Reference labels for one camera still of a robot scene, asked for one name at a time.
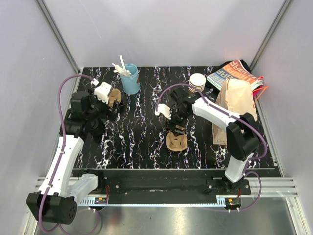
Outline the single cardboard cup carrier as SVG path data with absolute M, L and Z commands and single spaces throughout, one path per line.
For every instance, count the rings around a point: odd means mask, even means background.
M 187 148 L 187 136 L 175 135 L 172 131 L 169 131 L 166 135 L 166 146 L 171 151 L 183 151 Z

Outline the cardboard cup carrier stack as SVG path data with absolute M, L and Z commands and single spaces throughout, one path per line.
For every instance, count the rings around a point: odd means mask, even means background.
M 114 102 L 117 101 L 120 103 L 122 100 L 121 91 L 119 89 L 113 88 L 111 93 L 109 94 L 109 107 L 112 107 Z

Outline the brown paper takeout bag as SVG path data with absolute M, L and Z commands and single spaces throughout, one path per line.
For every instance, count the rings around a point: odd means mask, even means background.
M 240 115 L 250 113 L 255 121 L 258 119 L 251 85 L 247 81 L 227 79 L 218 94 L 215 104 Z

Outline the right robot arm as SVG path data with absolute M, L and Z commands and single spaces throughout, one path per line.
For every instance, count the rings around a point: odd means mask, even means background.
M 200 94 L 188 94 L 182 88 L 170 93 L 174 101 L 166 106 L 165 129 L 168 131 L 167 145 L 173 151 L 186 146 L 185 127 L 191 115 L 202 117 L 226 132 L 227 150 L 230 160 L 222 181 L 224 192 L 233 194 L 244 178 L 245 167 L 259 147 L 261 140 L 256 134 L 256 121 L 250 113 L 240 115 L 211 102 Z

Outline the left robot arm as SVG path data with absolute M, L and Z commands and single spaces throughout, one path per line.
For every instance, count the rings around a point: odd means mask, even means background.
M 104 121 L 116 120 L 121 99 L 118 89 L 110 92 L 108 103 L 100 101 L 91 91 L 72 95 L 48 174 L 38 191 L 29 193 L 26 199 L 38 222 L 69 225 L 76 216 L 78 205 L 89 193 L 100 194 L 105 190 L 105 176 L 98 170 L 84 170 L 72 186 L 69 180 L 87 136 L 102 137 Z

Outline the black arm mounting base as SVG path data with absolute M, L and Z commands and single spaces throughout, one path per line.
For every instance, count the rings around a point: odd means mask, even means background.
M 250 195 L 247 179 L 230 183 L 224 169 L 97 169 L 110 188 L 109 195 L 130 191 L 163 192 L 170 190 L 198 191 L 215 195 Z

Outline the stack of black lids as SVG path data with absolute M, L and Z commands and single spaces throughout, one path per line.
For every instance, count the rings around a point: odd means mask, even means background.
M 89 122 L 89 133 L 94 136 L 98 137 L 103 135 L 105 132 L 105 124 L 100 118 L 95 118 Z

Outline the blue cup with stirrers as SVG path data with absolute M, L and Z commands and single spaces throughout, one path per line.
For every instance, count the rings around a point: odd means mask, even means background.
M 140 90 L 138 68 L 134 64 L 125 64 L 125 68 L 131 73 L 131 75 L 130 76 L 124 76 L 122 74 L 119 75 L 122 82 L 123 90 L 126 94 L 129 95 L 136 94 Z

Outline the stack of paper cups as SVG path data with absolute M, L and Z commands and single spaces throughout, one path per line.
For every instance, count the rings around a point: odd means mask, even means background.
M 201 73 L 194 73 L 189 79 L 189 93 L 202 93 L 206 84 L 206 77 Z

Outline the aluminium frame rail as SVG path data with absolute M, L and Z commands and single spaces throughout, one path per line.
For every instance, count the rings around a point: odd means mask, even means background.
M 296 197 L 297 192 L 288 179 L 247 178 L 230 187 L 222 179 L 205 178 L 107 178 L 93 191 L 77 188 L 87 180 L 70 180 L 67 196 L 53 193 L 45 205 L 62 208 L 70 205 L 104 207 L 230 207 L 241 205 L 241 198 Z

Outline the left aluminium corner post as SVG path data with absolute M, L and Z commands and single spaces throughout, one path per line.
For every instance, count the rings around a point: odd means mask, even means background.
M 48 8 L 48 6 L 46 5 L 44 0 L 35 0 L 35 3 L 37 4 L 40 12 L 42 13 L 45 21 L 47 22 L 52 34 L 54 35 L 58 45 L 60 46 L 64 56 L 66 57 L 67 61 L 69 62 L 72 70 L 74 71 L 74 73 L 79 73 L 80 72 L 80 68 L 78 66 L 78 64 L 76 63 L 73 55 L 71 54 L 63 36 L 61 35 L 57 24 L 54 21 L 54 18 Z

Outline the aluminium corner post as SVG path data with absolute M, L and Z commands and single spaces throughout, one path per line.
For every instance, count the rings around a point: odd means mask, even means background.
M 290 8 L 291 4 L 293 3 L 293 0 L 284 0 L 282 5 L 280 6 L 275 18 L 273 19 L 267 33 L 265 34 L 255 56 L 252 59 L 252 62 L 250 64 L 250 69 L 254 70 L 264 53 L 265 49 L 267 48 L 268 44 L 270 43 L 272 37 L 274 36 L 276 30 L 278 29 L 280 23 L 282 22 L 284 16 L 286 15 L 288 9 Z
M 48 8 L 48 6 L 46 5 L 44 0 L 35 0 L 35 3 L 37 4 L 40 12 L 42 13 L 45 21 L 47 22 L 52 34 L 54 35 L 58 45 L 60 46 L 64 56 L 66 57 L 67 61 L 69 62 L 72 70 L 74 71 L 74 73 L 79 73 L 80 72 L 80 68 L 78 66 L 78 64 L 76 63 L 73 55 L 71 54 L 63 36 L 61 35 L 57 24 L 54 21 L 54 18 Z

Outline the right aluminium corner post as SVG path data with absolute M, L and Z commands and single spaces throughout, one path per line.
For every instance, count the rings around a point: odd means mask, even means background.
M 270 43 L 272 37 L 274 36 L 276 30 L 278 29 L 280 23 L 282 22 L 284 16 L 286 15 L 288 9 L 290 8 L 291 4 L 293 3 L 293 0 L 284 0 L 282 5 L 280 6 L 275 18 L 273 19 L 267 33 L 265 34 L 255 56 L 252 59 L 252 62 L 250 64 L 250 69 L 254 70 L 264 53 L 265 49 L 267 48 L 268 44 Z

